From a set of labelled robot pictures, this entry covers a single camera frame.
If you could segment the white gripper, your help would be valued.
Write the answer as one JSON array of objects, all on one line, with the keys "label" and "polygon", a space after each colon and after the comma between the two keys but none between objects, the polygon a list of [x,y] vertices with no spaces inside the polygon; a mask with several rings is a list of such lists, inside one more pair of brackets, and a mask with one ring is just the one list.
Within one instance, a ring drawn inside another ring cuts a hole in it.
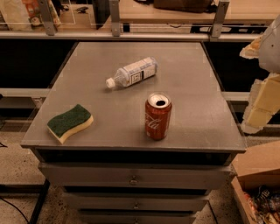
[{"label": "white gripper", "polygon": [[254,81],[242,118],[242,131],[255,134],[280,110],[280,15],[262,36],[241,49],[240,56],[259,59],[260,68],[270,72],[265,80]]}]

